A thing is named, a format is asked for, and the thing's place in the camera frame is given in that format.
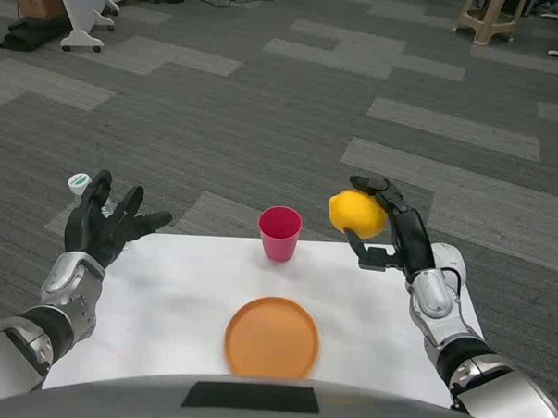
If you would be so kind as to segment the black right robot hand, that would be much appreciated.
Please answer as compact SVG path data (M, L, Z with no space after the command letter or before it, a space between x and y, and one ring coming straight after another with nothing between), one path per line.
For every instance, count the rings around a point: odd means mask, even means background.
M417 273L435 268L433 250L428 233L419 212L408 203L400 190L388 178L366 178L350 176L353 187L375 198L385 211L391 224L393 254L386 250L367 248L360 237L346 228L344 235L358 259L362 269L385 272L388 268L402 271L408 282Z

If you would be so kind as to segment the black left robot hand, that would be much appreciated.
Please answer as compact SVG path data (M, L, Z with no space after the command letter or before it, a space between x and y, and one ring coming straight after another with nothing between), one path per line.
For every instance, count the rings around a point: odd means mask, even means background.
M81 196L80 204L72 210L65 226L65 250L83 252L104 268L119 257L125 245L148 236L169 225L169 212L141 215L144 190L137 185L121 199L114 212L105 217L102 207L109 199L113 177L108 170L98 172Z

